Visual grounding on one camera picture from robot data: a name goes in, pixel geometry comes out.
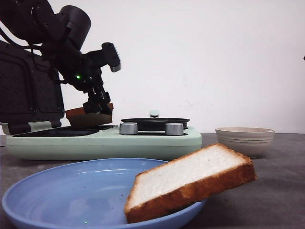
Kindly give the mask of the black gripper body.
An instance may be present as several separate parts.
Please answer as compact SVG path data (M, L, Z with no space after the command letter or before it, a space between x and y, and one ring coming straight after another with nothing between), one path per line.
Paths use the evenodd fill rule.
M60 72L66 83L88 94L88 101L83 103L84 112L94 114L111 114L108 106L109 93L103 88L101 67L108 64L102 49L86 54L75 48L61 50L44 49L43 59Z

